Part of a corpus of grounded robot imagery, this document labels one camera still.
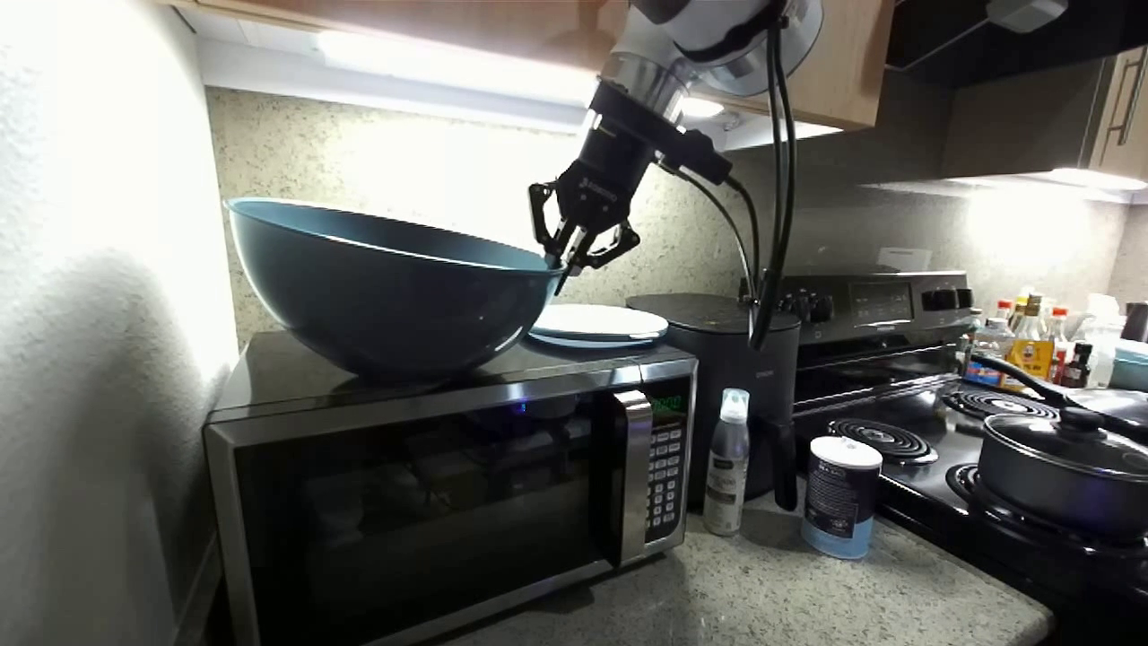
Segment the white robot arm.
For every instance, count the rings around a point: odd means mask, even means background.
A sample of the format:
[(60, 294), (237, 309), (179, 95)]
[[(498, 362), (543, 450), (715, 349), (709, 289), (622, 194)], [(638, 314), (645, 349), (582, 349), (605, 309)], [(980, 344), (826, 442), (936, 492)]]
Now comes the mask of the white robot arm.
[(726, 185), (730, 167), (675, 123), (691, 88), (721, 97), (782, 91), (822, 36), (822, 0), (630, 0), (600, 69), (576, 160), (532, 185), (532, 228), (567, 280), (638, 245), (630, 199), (653, 162)]

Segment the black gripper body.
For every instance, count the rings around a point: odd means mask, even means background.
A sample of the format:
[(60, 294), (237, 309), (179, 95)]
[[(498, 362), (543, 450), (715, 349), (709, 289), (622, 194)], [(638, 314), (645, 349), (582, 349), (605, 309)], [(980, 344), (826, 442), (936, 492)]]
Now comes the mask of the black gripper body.
[(730, 167), (698, 130), (679, 130), (665, 117), (628, 97), (616, 84), (600, 84), (576, 160), (543, 188), (559, 206), (559, 228), (543, 230), (544, 241), (567, 241), (575, 230), (601, 235), (628, 221), (628, 206), (653, 160), (691, 170), (709, 185), (726, 185)]

